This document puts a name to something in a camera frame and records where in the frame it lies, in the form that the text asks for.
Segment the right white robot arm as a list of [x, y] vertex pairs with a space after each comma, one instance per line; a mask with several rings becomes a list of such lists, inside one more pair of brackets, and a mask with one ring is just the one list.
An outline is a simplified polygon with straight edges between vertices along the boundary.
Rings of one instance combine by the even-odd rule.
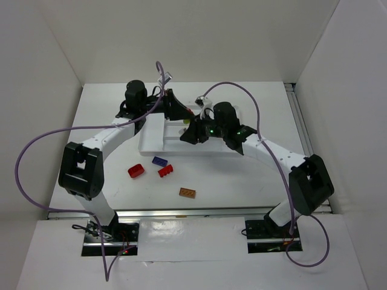
[[334, 187], [323, 159], [313, 154], [293, 153], [258, 131], [240, 123], [229, 102], [212, 104], [204, 97], [195, 102], [201, 112], [190, 119], [180, 140], [190, 144], [220, 138], [242, 156], [256, 159], [277, 171], [285, 183], [287, 198], [264, 216], [264, 230], [276, 237], [281, 231], [294, 232], [296, 219], [311, 215], [333, 193]]

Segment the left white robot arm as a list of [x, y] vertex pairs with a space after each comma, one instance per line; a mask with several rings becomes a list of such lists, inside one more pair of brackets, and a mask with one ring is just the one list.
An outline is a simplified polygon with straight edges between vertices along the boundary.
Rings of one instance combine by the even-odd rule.
[[105, 182], [103, 164], [125, 141], [136, 136], [146, 122], [146, 114], [163, 114], [170, 121], [189, 120], [194, 113], [162, 89], [159, 95], [148, 95], [145, 84], [132, 80], [126, 85], [125, 100], [111, 127], [82, 143], [70, 142], [63, 152], [59, 185], [73, 195], [90, 213], [91, 221], [109, 235], [121, 229], [117, 213], [108, 205], [102, 192]]

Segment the purple lego brick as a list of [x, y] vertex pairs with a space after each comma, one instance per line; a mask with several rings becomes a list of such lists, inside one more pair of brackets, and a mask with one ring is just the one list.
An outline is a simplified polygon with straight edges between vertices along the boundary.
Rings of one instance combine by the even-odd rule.
[[168, 160], [155, 156], [152, 163], [160, 167], [166, 167], [168, 165]]

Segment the red rounded lego brick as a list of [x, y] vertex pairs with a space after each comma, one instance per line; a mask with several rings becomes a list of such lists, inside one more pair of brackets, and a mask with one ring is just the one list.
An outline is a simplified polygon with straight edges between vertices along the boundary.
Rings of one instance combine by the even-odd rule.
[[141, 164], [136, 164], [128, 169], [128, 175], [135, 179], [145, 173], [145, 168]]

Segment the brown lego plate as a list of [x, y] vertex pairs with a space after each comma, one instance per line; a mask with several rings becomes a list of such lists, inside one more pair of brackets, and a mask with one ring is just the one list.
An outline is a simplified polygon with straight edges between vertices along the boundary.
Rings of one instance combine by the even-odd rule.
[[185, 198], [190, 198], [190, 199], [195, 199], [196, 197], [196, 191], [189, 189], [189, 188], [180, 188], [179, 191], [179, 196], [185, 197]]

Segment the red ridged lego brick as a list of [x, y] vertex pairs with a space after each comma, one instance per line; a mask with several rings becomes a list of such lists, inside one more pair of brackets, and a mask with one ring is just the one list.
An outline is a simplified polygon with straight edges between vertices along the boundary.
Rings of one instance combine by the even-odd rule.
[[163, 178], [165, 177], [166, 175], [172, 173], [174, 171], [174, 168], [171, 164], [168, 164], [167, 166], [161, 168], [159, 171], [158, 171], [158, 174], [159, 174], [159, 177]]

